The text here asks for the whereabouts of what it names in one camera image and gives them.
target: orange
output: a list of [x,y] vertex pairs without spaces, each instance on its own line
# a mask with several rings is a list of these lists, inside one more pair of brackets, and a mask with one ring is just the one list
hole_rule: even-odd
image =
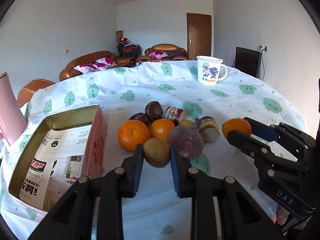
[[169,132],[175,127],[174,123],[168,119],[155,120],[150,127],[151,136],[165,141]]
[[222,133],[225,138],[227,138],[228,133],[232,130],[237,130],[249,136],[252,133],[250,123],[247,120],[241,118],[230,119],[222,125]]
[[118,141],[129,152],[134,152],[138,144],[144,144],[149,139],[148,127],[138,120],[129,120],[118,130]]

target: brown leather sofa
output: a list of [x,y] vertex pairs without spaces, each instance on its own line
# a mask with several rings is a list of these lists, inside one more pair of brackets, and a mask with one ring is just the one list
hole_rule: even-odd
[[17,99],[19,107],[22,107],[25,103],[29,102],[39,89],[44,89],[54,84],[54,82],[46,79],[34,79],[30,81],[19,91]]
[[116,54],[111,53],[108,50],[101,50],[94,53],[90,53],[87,55],[83,55],[78,57],[67,64],[64,70],[61,71],[59,75],[60,81],[66,80],[68,78],[72,78],[75,76],[82,75],[80,71],[74,69],[74,67],[81,64],[90,64],[95,62],[97,59],[108,57],[112,59],[115,63],[117,63],[116,67],[131,67],[135,64],[135,60],[133,57],[125,57],[125,58],[117,58]]
[[[168,43],[162,43],[162,44],[157,44],[151,48],[148,48],[144,51],[144,55],[141,56],[141,57],[138,57],[136,59],[137,62],[142,62],[142,61],[165,61],[165,60],[171,60],[171,59],[166,59],[166,58],[161,58],[161,59],[156,59],[156,60],[153,60],[149,54],[154,52],[154,51],[157,51],[157,50],[162,50],[164,51],[165,53],[169,54],[170,52],[174,52],[174,51],[184,51],[186,52],[186,50],[184,48],[180,48],[176,45],[173,45],[173,44],[168,44]],[[188,60],[188,57],[181,57],[181,56],[177,56],[177,57],[174,57],[172,60]]]

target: table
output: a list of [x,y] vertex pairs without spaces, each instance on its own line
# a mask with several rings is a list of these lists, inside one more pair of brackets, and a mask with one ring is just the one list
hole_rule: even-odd
[[[188,119],[212,116],[219,127],[230,118],[250,117],[266,125],[285,122],[308,132],[305,119],[287,99],[270,86],[228,68],[228,77],[215,86],[197,82],[196,61],[143,62],[134,68],[116,68],[80,75],[39,90],[31,100],[31,114],[26,131],[8,149],[0,169],[1,214],[19,239],[28,235],[43,216],[26,210],[12,199],[8,184],[21,154],[19,145],[27,141],[48,114],[76,107],[99,104],[108,124],[104,152],[104,174],[121,165],[131,156],[117,141],[119,126],[133,114],[143,112],[150,101],[159,101],[164,110],[176,106],[187,111]],[[73,105],[64,103],[72,93]],[[44,108],[51,109],[44,113]],[[276,155],[293,156],[273,143]],[[212,144],[205,144],[203,153],[192,165],[208,175],[234,176],[263,210],[272,217],[277,203],[257,188],[259,181],[253,159],[229,145],[220,135]],[[179,199],[174,191],[171,167],[151,167],[144,162],[140,187],[133,199],[123,199],[124,237],[140,239],[189,239],[191,200]]]

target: black monitor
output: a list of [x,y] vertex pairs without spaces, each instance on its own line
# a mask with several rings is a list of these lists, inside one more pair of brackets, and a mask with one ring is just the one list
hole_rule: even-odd
[[235,68],[259,78],[262,53],[252,49],[236,47]]

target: mug handle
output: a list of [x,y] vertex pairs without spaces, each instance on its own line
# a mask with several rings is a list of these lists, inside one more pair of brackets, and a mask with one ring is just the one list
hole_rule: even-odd
[[221,68],[222,68],[222,67],[225,68],[225,73],[224,73],[224,75],[223,75],[222,77],[218,78],[218,81],[224,80],[224,79],[227,77],[227,75],[228,75],[228,69],[227,69],[227,67],[226,67],[225,65],[221,64]]

